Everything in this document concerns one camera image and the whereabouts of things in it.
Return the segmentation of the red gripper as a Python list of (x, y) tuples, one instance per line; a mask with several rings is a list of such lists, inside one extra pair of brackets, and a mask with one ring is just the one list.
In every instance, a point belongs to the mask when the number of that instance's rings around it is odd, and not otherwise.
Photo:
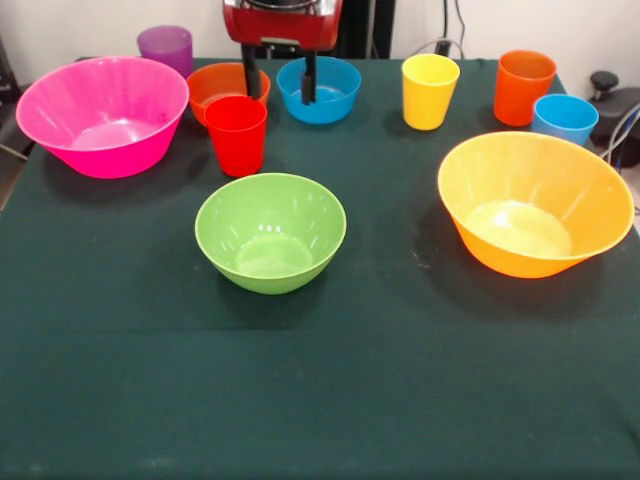
[(301, 101), (316, 102), (317, 51), (334, 47), (342, 1), (223, 1), (222, 12), (229, 37), (241, 44), (246, 92), (262, 96), (258, 46), (288, 45), (305, 54), (301, 77)]

